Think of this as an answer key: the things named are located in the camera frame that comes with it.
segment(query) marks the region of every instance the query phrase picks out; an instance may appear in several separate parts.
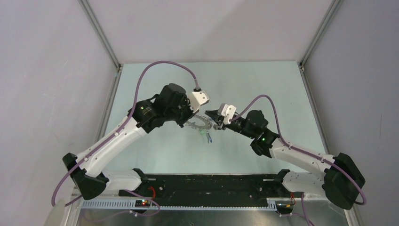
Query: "gray wall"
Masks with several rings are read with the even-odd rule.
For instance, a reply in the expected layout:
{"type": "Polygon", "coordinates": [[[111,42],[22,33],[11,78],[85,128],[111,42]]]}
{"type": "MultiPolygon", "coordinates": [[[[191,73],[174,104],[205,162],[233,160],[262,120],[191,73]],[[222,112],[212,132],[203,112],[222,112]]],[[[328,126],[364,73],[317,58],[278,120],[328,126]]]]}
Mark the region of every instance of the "gray wall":
{"type": "Polygon", "coordinates": [[[0,225],[43,225],[61,158],[93,144],[115,69],[77,0],[8,0],[0,74],[0,225]]]}
{"type": "Polygon", "coordinates": [[[397,225],[399,1],[346,0],[305,66],[333,154],[366,184],[366,225],[397,225]]]}

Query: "wall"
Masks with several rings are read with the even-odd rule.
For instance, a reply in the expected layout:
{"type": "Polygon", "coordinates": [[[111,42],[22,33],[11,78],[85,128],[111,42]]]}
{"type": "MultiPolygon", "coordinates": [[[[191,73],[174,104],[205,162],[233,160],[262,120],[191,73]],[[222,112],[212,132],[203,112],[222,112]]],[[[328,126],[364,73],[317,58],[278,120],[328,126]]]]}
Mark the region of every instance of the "wall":
{"type": "Polygon", "coordinates": [[[118,59],[148,63],[300,61],[332,0],[89,2],[118,59]]]}
{"type": "Polygon", "coordinates": [[[0,225],[39,226],[62,156],[94,142],[115,69],[76,0],[1,1],[0,31],[0,225]]]}
{"type": "Polygon", "coordinates": [[[360,168],[365,225],[396,225],[399,2],[344,1],[305,66],[330,151],[360,168]]]}

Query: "white ventilation grille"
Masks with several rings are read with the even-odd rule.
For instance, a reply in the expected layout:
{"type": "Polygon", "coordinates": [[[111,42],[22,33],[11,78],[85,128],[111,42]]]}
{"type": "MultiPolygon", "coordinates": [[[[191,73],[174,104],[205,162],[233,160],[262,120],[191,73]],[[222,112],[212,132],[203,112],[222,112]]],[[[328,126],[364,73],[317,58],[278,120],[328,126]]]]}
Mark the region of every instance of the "white ventilation grille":
{"type": "MultiPolygon", "coordinates": [[[[135,207],[136,199],[92,199],[84,201],[83,209],[114,209],[114,210],[142,210],[143,207],[135,207]]],[[[161,210],[276,210],[275,201],[267,201],[268,207],[191,207],[191,206],[161,206],[161,210]]]]}

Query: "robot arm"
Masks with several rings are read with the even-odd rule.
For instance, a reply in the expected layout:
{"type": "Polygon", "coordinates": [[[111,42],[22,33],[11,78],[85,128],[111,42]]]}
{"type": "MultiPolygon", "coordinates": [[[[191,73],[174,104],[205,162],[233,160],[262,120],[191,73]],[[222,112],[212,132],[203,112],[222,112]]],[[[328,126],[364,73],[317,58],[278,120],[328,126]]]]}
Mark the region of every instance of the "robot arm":
{"type": "Polygon", "coordinates": [[[232,105],[222,104],[218,110],[205,111],[205,114],[216,122],[215,129],[231,129],[253,139],[251,147],[257,155],[283,160],[310,172],[296,173],[283,169],[279,173],[279,182],[288,191],[319,194],[326,196],[332,203],[343,209],[348,210],[352,207],[359,192],[345,175],[324,162],[332,162],[339,166],[355,180],[359,187],[362,187],[365,179],[349,156],[343,153],[338,156],[317,153],[289,142],[290,146],[287,146],[279,134],[267,128],[268,121],[264,118],[262,111],[252,110],[248,112],[246,118],[239,117],[231,121],[234,116],[237,116],[235,110],[236,107],[232,105]],[[292,146],[314,153],[321,160],[294,150],[292,146]]]}
{"type": "Polygon", "coordinates": [[[104,170],[108,162],[128,145],[150,133],[154,128],[161,127],[167,121],[175,121],[180,127],[183,127],[184,123],[208,102],[209,96],[205,91],[195,90],[187,96],[182,87],[171,83],[164,86],[161,93],[150,99],[137,102],[133,118],[122,130],[117,132],[119,126],[128,119],[127,116],[107,136],[87,150],[78,155],[71,153],[65,155],[63,162],[68,170],[84,159],[84,162],[71,174],[71,178],[83,198],[85,200],[93,199],[108,190],[135,190],[141,184],[140,172],[104,170]],[[112,134],[115,135],[112,140],[98,149],[89,159],[85,158],[91,150],[112,134]]]}

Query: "white table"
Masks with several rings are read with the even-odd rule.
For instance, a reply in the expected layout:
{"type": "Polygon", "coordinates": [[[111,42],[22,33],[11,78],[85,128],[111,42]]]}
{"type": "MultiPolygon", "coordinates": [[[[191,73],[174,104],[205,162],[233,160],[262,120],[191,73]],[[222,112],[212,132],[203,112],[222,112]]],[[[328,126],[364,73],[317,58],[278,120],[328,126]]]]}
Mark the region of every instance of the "white table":
{"type": "MultiPolygon", "coordinates": [[[[132,107],[137,80],[148,64],[124,64],[109,118],[107,133],[115,128],[132,107]]],[[[277,108],[281,132],[286,140],[316,152],[325,152],[311,105],[296,62],[184,63],[197,76],[210,103],[200,110],[218,109],[221,103],[233,104],[241,112],[260,94],[269,95],[277,108]]],[[[156,65],[145,75],[138,100],[160,93],[164,85],[176,83],[191,92],[194,81],[184,69],[156,65]]],[[[276,132],[271,105],[259,99],[252,109],[262,110],[276,132]]],[[[134,142],[108,165],[110,170],[140,168],[144,173],[277,173],[281,169],[303,172],[287,162],[258,156],[249,146],[252,140],[233,131],[211,131],[212,144],[199,131],[175,122],[134,142]]]]}

